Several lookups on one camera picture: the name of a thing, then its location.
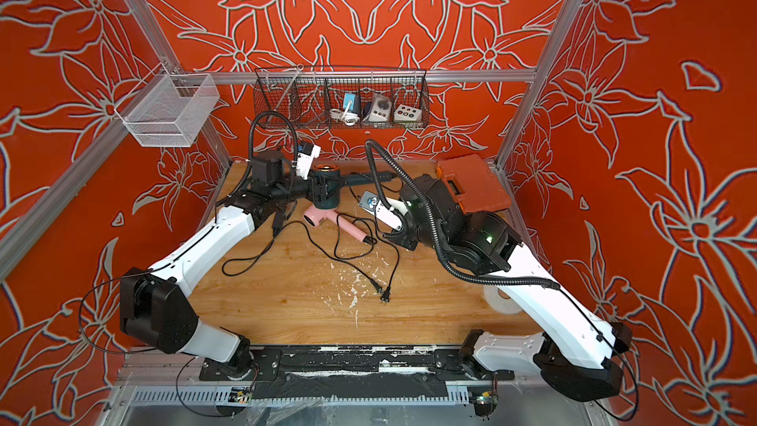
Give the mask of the dark green hair dryer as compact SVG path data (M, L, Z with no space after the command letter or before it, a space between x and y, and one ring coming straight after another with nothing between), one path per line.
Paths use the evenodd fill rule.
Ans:
M378 172L375 176L370 173L341 175L337 165L320 164L311 169L309 178L324 177L334 179L334 191L330 201L311 201L319 209L336 209L341 201L343 187L356 187L368 183L388 183L395 178L392 172Z

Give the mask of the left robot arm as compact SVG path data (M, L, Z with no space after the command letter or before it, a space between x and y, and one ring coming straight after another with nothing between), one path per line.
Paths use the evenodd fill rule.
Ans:
M201 321L189 298L213 266L264 222L273 222L272 235L278 237L299 200L323 206L339 191L338 177L319 177L311 167L319 146L295 138L293 150L292 161L275 151L251 153L244 176L209 223L149 268L116 278L124 334L148 351L205 357L235 374L248 370L248 339Z

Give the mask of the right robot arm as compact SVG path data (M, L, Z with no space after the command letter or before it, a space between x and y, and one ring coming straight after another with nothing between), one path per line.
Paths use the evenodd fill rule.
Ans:
M449 190L428 175L410 177L388 150L369 139L366 157L373 175L384 160L402 180L396 208L379 187L378 200L400 220L388 238L409 249L434 250L442 268L466 283L492 286L514 301L540 327L538 334L496 335L473 329L459 358L474 378L499 372L537 375L576 402L619 396L634 377L623 357L633 333L621 321L605 321L582 305L539 262L520 235L498 214L464 213Z

